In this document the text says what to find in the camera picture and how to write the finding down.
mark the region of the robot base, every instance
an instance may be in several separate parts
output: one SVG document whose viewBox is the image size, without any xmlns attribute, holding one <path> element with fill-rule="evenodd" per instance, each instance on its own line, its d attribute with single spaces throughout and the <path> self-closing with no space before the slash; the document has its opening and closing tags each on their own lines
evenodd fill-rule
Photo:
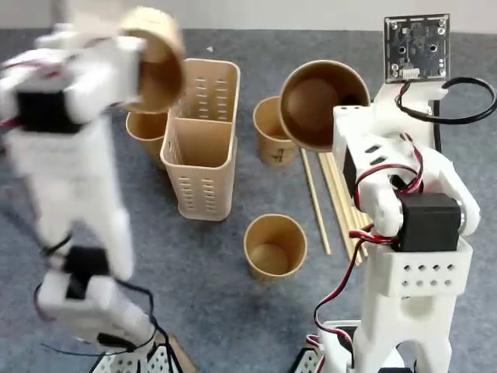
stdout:
<svg viewBox="0 0 497 373">
<path fill-rule="evenodd" d="M 345 330 L 350 336 L 360 324 L 359 320 L 343 320 L 337 322 L 326 322 L 325 325 L 330 328 Z M 341 341 L 337 335 L 320 330 L 321 348 L 318 351 L 312 349 L 303 349 L 297 357 L 290 373 L 315 373 L 317 369 L 316 362 L 319 361 L 322 354 L 326 355 L 325 365 L 320 373 L 353 373 L 349 366 L 352 360 L 352 354 L 346 348 L 344 341 Z M 384 362 L 380 373 L 388 373 L 391 368 L 395 372 L 411 372 L 405 367 L 401 355 L 394 349 L 388 359 Z"/>
<path fill-rule="evenodd" d="M 138 369 L 140 357 L 141 355 L 138 354 L 102 355 L 89 373 L 169 373 L 168 355 L 164 344 L 158 345 L 148 355 L 148 366 L 145 370 Z M 173 373 L 182 373 L 183 370 L 173 350 L 171 359 Z"/>
</svg>

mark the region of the circuit board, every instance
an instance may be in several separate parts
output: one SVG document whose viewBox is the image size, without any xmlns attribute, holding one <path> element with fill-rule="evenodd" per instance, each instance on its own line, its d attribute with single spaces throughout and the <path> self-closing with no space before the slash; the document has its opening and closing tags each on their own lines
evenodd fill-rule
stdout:
<svg viewBox="0 0 497 373">
<path fill-rule="evenodd" d="M 385 18 L 385 82 L 448 79 L 449 21 L 448 14 Z"/>
</svg>

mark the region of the white wall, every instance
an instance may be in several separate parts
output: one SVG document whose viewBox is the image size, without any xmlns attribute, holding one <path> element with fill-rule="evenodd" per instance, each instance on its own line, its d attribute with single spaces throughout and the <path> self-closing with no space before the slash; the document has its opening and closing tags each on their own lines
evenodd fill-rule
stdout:
<svg viewBox="0 0 497 373">
<path fill-rule="evenodd" d="M 453 31 L 497 33 L 497 2 L 492 0 L 123 1 L 170 12 L 183 28 L 382 30 L 385 16 L 449 12 Z M 0 28 L 49 26 L 49 4 L 50 0 L 0 0 Z M 23 11 L 16 15 L 14 9 Z"/>
<path fill-rule="evenodd" d="M 50 0 L 0 0 L 0 29 L 50 25 Z"/>
</svg>

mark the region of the gray carpet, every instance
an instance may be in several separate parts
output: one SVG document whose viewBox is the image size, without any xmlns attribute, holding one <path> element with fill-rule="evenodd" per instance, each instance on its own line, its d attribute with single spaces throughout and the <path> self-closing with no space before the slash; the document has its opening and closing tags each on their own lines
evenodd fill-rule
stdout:
<svg viewBox="0 0 497 373">
<path fill-rule="evenodd" d="M 29 47 L 38 31 L 0 32 L 0 61 Z M 230 217 L 222 223 L 187 221 L 176 208 L 167 176 L 149 162 L 128 138 L 124 113 L 113 115 L 117 167 L 129 209 L 137 253 L 134 282 L 156 295 L 159 322 L 174 332 L 186 352 L 205 372 L 284 372 L 314 332 L 312 310 L 341 278 L 346 267 L 335 213 L 328 202 L 314 155 L 312 168 L 322 200 L 331 245 L 323 253 L 300 159 L 285 169 L 262 164 L 255 153 L 252 110 L 276 95 L 298 65 L 320 58 L 345 62 L 363 76 L 371 94 L 382 83 L 380 33 L 304 31 L 186 31 L 190 57 L 233 61 L 242 70 L 238 105 L 235 195 Z M 206 50 L 212 46 L 214 52 Z M 497 85 L 497 37 L 455 34 L 452 72 L 473 75 Z M 442 102 L 446 115 L 481 109 L 478 90 L 455 89 Z M 451 334 L 453 373 L 495 371 L 497 328 L 497 116 L 466 127 L 443 127 L 445 154 L 481 204 L 482 221 L 470 237 L 474 247 L 467 291 L 457 303 Z M 14 186 L 18 197 L 2 197 L 30 217 L 19 181 L 0 164 L 0 184 Z M 294 277 L 261 286 L 248 274 L 242 236 L 249 222 L 267 212 L 289 214 L 304 227 L 308 258 Z M 82 242 L 95 242 L 84 229 Z M 43 276 L 37 247 L 0 216 L 0 371 L 85 372 L 92 359 L 65 357 L 44 350 L 40 342 L 64 349 L 92 351 L 70 333 L 44 325 L 31 304 Z M 343 295 L 323 313 L 327 319 L 360 317 L 363 267 L 356 270 Z M 134 297 L 141 304 L 144 300 Z"/>
</svg>

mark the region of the brown paper cup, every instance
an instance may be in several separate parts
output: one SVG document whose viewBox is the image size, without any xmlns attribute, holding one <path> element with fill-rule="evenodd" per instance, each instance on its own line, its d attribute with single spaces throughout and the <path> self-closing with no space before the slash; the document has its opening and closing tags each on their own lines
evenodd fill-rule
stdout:
<svg viewBox="0 0 497 373">
<path fill-rule="evenodd" d="M 283 130 L 303 148 L 330 152 L 333 107 L 338 105 L 370 105 L 370 94 L 359 74 L 337 61 L 303 64 L 290 74 L 281 89 Z"/>
<path fill-rule="evenodd" d="M 304 230 L 294 219 L 265 214 L 248 226 L 243 249 L 251 275 L 266 282 L 297 272 L 304 263 L 308 246 Z"/>
<path fill-rule="evenodd" d="M 254 110 L 259 157 L 273 166 L 286 166 L 294 159 L 298 147 L 283 131 L 278 113 L 278 97 L 261 101 Z"/>
<path fill-rule="evenodd" d="M 141 101 L 127 109 L 145 113 L 167 111 L 185 83 L 185 50 L 176 21 L 157 9 L 140 6 L 124 17 L 120 28 L 124 35 L 147 41 L 141 59 Z"/>
<path fill-rule="evenodd" d="M 140 143 L 159 169 L 165 169 L 160 154 L 167 120 L 167 113 L 129 113 L 126 119 L 127 133 Z"/>
</svg>

